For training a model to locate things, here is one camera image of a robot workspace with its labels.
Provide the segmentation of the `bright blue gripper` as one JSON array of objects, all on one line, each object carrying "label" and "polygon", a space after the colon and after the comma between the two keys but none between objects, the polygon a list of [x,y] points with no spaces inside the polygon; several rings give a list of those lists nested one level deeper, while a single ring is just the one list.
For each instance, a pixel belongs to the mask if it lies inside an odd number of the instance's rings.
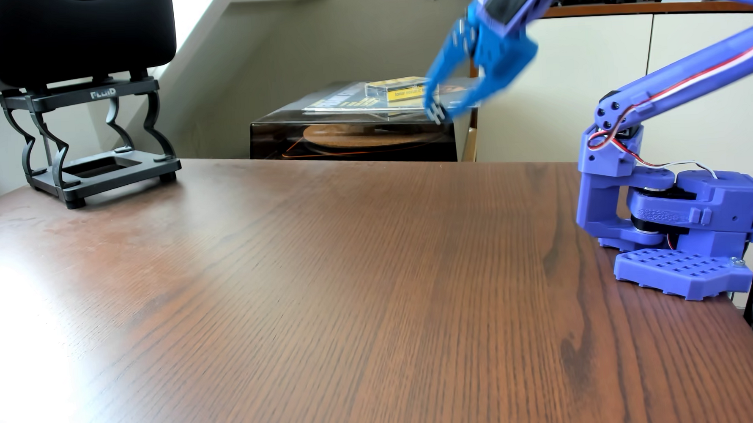
[{"label": "bright blue gripper", "polygon": [[[537,54],[537,44],[524,29],[501,36],[478,15],[478,6],[470,6],[468,19],[458,19],[426,72],[425,104],[427,118],[452,120],[506,88]],[[435,91],[460,62],[472,60],[481,75],[459,78],[440,87],[441,101]]]}]

